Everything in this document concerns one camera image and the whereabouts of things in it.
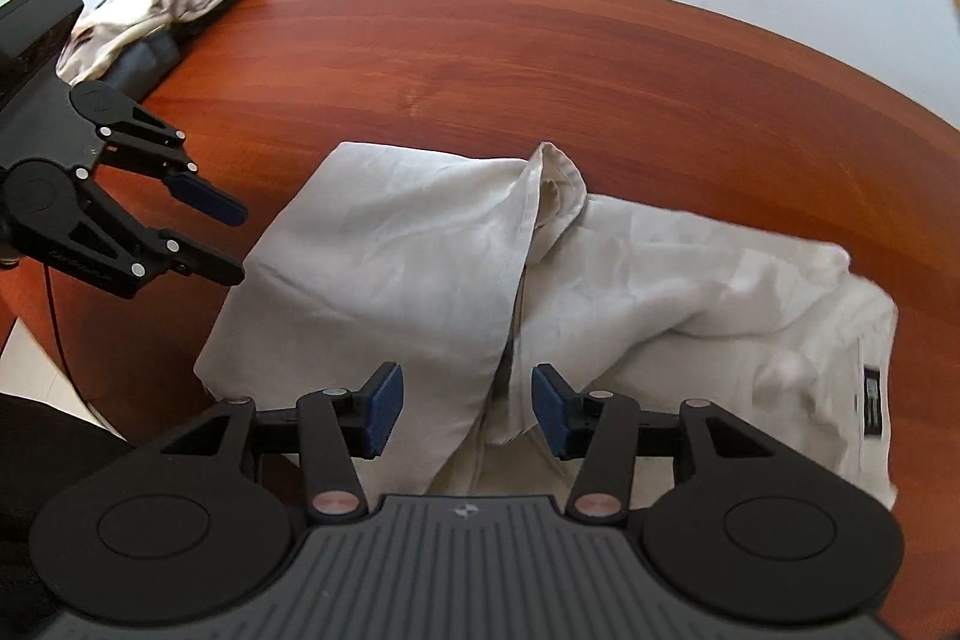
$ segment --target round black disc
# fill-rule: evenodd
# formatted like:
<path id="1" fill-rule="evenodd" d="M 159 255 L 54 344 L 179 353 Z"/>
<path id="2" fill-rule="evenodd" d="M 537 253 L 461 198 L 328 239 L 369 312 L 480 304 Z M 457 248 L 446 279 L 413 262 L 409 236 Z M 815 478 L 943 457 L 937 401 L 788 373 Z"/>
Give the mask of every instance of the round black disc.
<path id="1" fill-rule="evenodd" d="M 37 573 L 66 605 L 117 624 L 169 624 L 256 591 L 291 545 L 280 500 L 218 458 L 119 462 L 47 504 Z"/>
<path id="2" fill-rule="evenodd" d="M 872 497 L 819 470 L 730 459 L 665 494 L 641 541 L 656 571 L 696 603 L 760 624 L 819 624 L 874 608 L 904 540 Z"/>

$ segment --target crumpled fabric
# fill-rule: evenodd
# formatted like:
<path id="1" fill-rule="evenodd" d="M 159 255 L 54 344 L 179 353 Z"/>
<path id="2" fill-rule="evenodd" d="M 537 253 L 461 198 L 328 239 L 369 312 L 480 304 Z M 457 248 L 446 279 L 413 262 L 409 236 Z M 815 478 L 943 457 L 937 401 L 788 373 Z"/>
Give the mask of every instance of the crumpled fabric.
<path id="1" fill-rule="evenodd" d="M 188 23 L 223 0 L 103 0 L 80 15 L 56 62 L 56 73 L 76 85 L 106 73 L 123 48 L 172 23 Z"/>
<path id="2" fill-rule="evenodd" d="M 553 494 L 530 376 L 647 410 L 704 397 L 886 506 L 887 367 L 896 307 L 841 247 L 587 193 L 554 145 L 529 161 L 343 143 L 248 255 L 196 372 L 218 397 L 288 408 L 358 389 L 384 360 L 404 408 L 386 450 L 355 461 L 385 493 Z M 865 368 L 882 434 L 866 435 Z M 673 485 L 639 458 L 633 506 Z"/>

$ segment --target white cloth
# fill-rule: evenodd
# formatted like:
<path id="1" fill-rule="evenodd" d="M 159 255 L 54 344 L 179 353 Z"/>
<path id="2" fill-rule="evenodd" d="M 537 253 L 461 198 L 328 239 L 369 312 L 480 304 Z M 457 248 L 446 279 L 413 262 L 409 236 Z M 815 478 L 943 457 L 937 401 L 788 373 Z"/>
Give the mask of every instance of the white cloth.
<path id="1" fill-rule="evenodd" d="M 251 250 L 196 371 L 215 395 L 282 408 L 400 363 L 400 420 L 381 458 L 357 462 L 374 501 L 563 501 L 579 465 L 549 456 L 530 403 L 531 369 L 550 362 L 574 389 L 648 410 L 712 399 L 891 506 L 896 308 L 849 261 L 589 196 L 549 143 L 528 162 L 343 143 Z M 863 434 L 866 366 L 880 370 L 881 437 Z M 639 458 L 632 504 L 672 483 L 668 459 Z"/>
<path id="2" fill-rule="evenodd" d="M 170 23 L 203 17 L 223 0 L 104 0 L 74 25 L 56 73 L 76 85 L 102 76 L 127 44 Z"/>

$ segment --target wooden table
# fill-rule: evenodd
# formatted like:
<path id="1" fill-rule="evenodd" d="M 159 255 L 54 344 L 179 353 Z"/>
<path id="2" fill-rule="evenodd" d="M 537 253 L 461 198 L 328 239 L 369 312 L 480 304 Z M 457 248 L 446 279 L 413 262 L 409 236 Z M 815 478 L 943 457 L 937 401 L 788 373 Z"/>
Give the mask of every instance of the wooden table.
<path id="1" fill-rule="evenodd" d="M 884 612 L 960 627 L 960 133 L 829 57 L 662 0 L 244 0 L 148 106 L 248 204 L 221 226 L 160 184 L 98 179 L 144 223 L 246 254 L 342 140 L 526 157 L 553 140 L 600 194 L 839 242 L 899 305 L 891 368 L 907 555 Z M 55 355 L 40 268 L 0 278 Z M 207 403 L 191 367 L 224 290 L 136 301 L 55 273 L 85 397 L 133 441 Z"/>

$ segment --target ribbed gray surface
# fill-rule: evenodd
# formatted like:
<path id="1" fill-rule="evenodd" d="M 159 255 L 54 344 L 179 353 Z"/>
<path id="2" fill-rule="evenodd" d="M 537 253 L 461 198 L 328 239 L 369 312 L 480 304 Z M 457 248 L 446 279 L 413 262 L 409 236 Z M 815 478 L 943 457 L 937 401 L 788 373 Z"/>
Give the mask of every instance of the ribbed gray surface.
<path id="1" fill-rule="evenodd" d="M 867 618 L 789 633 L 715 619 L 659 586 L 618 531 L 570 523 L 546 497 L 388 497 L 360 524 L 314 530 L 275 584 L 219 617 L 171 629 L 114 629 L 64 615 L 39 637 L 761 640 L 786 634 L 893 636 Z"/>

